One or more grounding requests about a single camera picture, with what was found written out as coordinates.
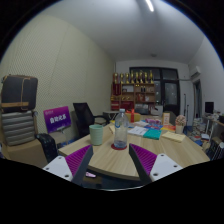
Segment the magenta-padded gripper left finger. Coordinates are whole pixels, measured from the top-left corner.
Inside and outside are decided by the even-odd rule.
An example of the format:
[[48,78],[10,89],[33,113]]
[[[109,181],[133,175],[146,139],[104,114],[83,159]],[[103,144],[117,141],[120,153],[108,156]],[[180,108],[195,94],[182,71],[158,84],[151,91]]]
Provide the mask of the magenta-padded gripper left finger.
[[44,170],[81,186],[92,156],[93,147],[87,145],[66,157],[57,156]]

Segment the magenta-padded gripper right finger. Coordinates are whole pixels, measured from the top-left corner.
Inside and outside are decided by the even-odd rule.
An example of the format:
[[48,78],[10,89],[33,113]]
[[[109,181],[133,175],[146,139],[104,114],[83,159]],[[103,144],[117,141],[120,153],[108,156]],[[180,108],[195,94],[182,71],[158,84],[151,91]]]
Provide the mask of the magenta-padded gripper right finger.
[[164,178],[182,167],[166,154],[154,154],[138,145],[129,144],[129,154],[143,185]]

